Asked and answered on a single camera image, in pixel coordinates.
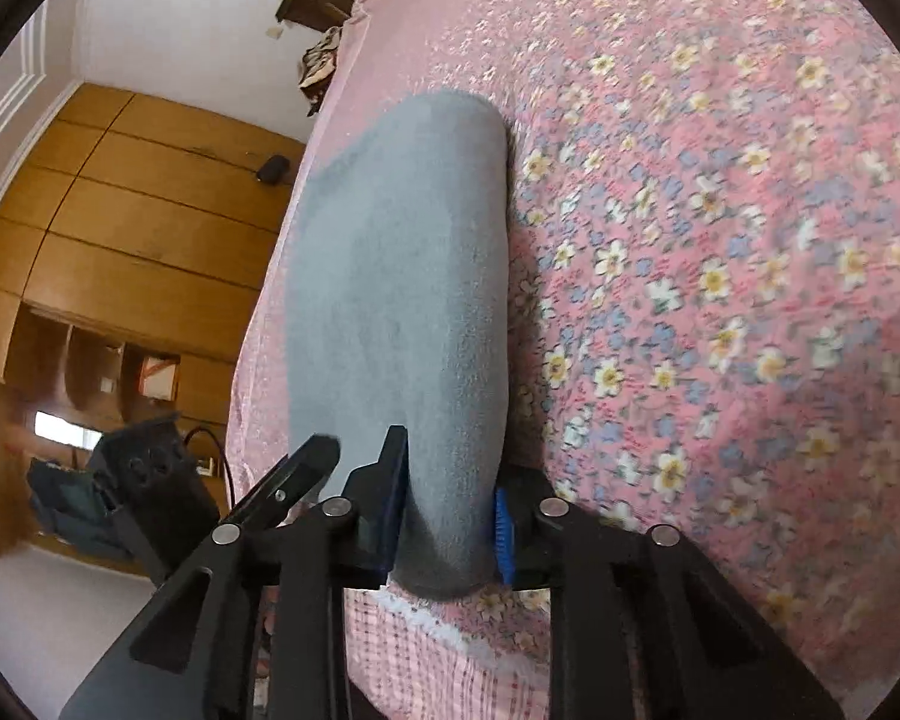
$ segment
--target pink floral bedsheet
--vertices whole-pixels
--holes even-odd
[[[900,57],[855,0],[360,0],[314,165],[443,85],[512,132],[511,435],[673,522],[864,717],[900,672]],[[234,382],[240,493],[291,445],[284,224]],[[542,718],[548,597],[347,599],[394,718]]]

